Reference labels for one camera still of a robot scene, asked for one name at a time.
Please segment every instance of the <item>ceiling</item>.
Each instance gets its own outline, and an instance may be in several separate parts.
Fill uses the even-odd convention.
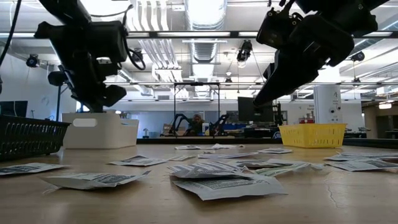
[[[123,11],[127,8],[128,1],[113,1],[111,0],[81,0],[87,7],[91,14],[111,14]],[[107,7],[104,7],[102,2],[107,2]],[[169,0],[167,1],[167,22],[170,30],[186,30],[185,11],[183,0]],[[9,32],[10,16],[15,10],[15,2],[0,0],[0,32]],[[228,0],[226,9],[226,18],[224,30],[258,30],[265,13],[269,10],[267,7],[267,0],[249,1],[249,0]],[[293,6],[291,12],[299,12],[303,14],[297,6]],[[379,30],[398,21],[398,0],[391,0],[382,7],[373,10],[376,15],[376,20],[379,24]],[[59,25],[51,14],[49,14],[40,3],[35,0],[24,0],[19,14],[19,20],[16,27],[16,32],[35,32],[37,25],[42,21],[47,21],[53,25]],[[226,77],[226,72],[231,72],[233,82],[261,82],[261,74],[267,68],[268,64],[274,61],[275,49],[272,47],[258,44],[255,40],[251,40],[253,44],[254,55],[252,55],[244,68],[238,68],[235,53],[240,48],[243,39],[228,39],[227,43],[219,44],[219,49],[216,57],[215,69],[213,72],[213,79],[223,82]],[[130,48],[141,47],[137,40],[128,40]],[[182,39],[173,39],[172,45],[178,60],[178,64],[182,69],[182,78],[192,77],[191,56],[189,45],[182,43]],[[396,39],[384,39],[363,50],[366,59],[361,63],[356,63],[353,66],[351,61],[344,61],[338,67],[340,75],[339,82],[351,82],[356,76],[363,77],[363,82],[387,82],[395,81],[395,76],[398,76],[398,41]],[[59,64],[58,58],[55,55],[50,42],[48,40],[22,40],[14,39],[10,53],[20,58],[27,58],[29,54],[38,54],[39,58],[49,64]],[[152,62],[149,57],[144,54],[144,60],[147,64],[147,69],[143,72],[138,71],[130,62],[123,63],[123,67],[129,71],[135,80],[140,82],[154,82],[151,75]],[[382,68],[388,68],[386,72],[380,72]],[[119,78],[110,77],[110,81],[121,82]],[[261,86],[245,86],[245,88],[259,89]],[[237,86],[229,86],[227,88],[235,89]],[[342,86],[343,91],[349,93],[369,93],[374,91],[377,86],[369,85],[365,87],[352,90],[352,86]],[[155,91],[166,90],[164,88],[157,88]],[[312,88],[306,88],[300,91],[300,94],[311,93]]]

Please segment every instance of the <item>black basket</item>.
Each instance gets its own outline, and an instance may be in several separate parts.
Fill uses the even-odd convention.
[[[0,161],[58,152],[69,124],[0,115]]]

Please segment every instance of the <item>wooden table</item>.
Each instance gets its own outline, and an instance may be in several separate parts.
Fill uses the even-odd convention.
[[[220,150],[253,152],[270,145]],[[297,149],[281,156],[260,154],[253,159],[280,158],[321,162],[322,158],[349,152],[394,152],[385,149]],[[170,158],[202,151],[176,151],[172,145],[140,145],[113,150],[60,151],[3,166],[28,162],[71,165],[70,169],[0,179],[0,223],[398,223],[398,173],[347,172],[327,167],[322,172],[278,177],[288,195],[227,198],[201,201],[170,182],[167,166],[194,163],[198,159],[168,162],[151,167],[107,165],[107,162],[141,154]],[[69,172],[140,174],[145,178],[115,189],[82,191],[59,189],[39,179]]]

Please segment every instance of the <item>white storage bin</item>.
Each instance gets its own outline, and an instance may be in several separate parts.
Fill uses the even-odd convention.
[[[64,113],[62,121],[71,123],[63,139],[67,149],[117,149],[137,143],[139,121],[118,114]]]

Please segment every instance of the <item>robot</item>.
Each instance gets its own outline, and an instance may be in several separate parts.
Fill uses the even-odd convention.
[[[103,106],[114,105],[126,90],[107,87],[105,78],[117,74],[128,57],[135,64],[130,52],[136,53],[126,41],[126,15],[123,22],[92,22],[79,0],[39,1],[64,24],[42,22],[35,33],[35,38],[50,39],[62,63],[59,72],[49,75],[49,82],[57,86],[66,83],[72,97],[91,112],[101,113]],[[294,2],[304,13],[316,13],[289,15]],[[388,0],[281,0],[284,9],[267,12],[256,38],[277,51],[275,63],[264,73],[267,81],[254,105],[261,107],[288,95],[314,80],[322,66],[334,67],[346,59],[354,48],[353,37],[377,30],[376,17],[370,11],[385,2]],[[109,58],[110,63],[101,63],[101,57]]]

